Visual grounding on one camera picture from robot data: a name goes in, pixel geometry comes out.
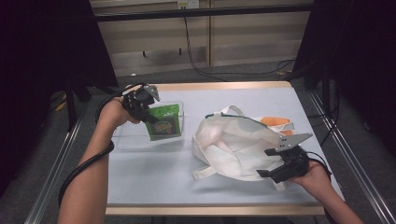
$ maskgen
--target white tote bag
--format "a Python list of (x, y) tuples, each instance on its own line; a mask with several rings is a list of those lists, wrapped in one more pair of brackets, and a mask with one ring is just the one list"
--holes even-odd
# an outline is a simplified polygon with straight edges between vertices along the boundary
[[(229, 114), (230, 109), (237, 115)], [(192, 176), (196, 180), (213, 174), (243, 181), (264, 180), (256, 170), (272, 170), (283, 163), (279, 156), (268, 157), (264, 150), (276, 148), (281, 132), (287, 129), (292, 129), (292, 124), (276, 126), (274, 131), (245, 117), (234, 105), (208, 115), (192, 138), (194, 155), (207, 166)]]

